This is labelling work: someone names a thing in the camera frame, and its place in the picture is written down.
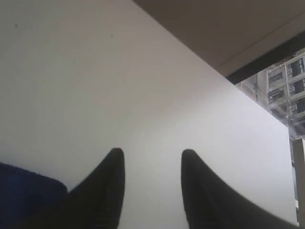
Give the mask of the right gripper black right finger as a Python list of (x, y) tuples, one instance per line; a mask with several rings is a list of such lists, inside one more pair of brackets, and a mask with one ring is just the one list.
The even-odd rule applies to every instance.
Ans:
[(296, 229), (227, 185), (191, 149), (181, 158), (183, 206), (191, 229)]

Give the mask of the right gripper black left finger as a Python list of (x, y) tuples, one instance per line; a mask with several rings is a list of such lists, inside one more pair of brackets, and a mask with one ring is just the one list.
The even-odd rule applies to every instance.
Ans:
[(39, 217), (38, 229), (116, 229), (125, 193), (124, 152), (113, 148), (56, 206)]

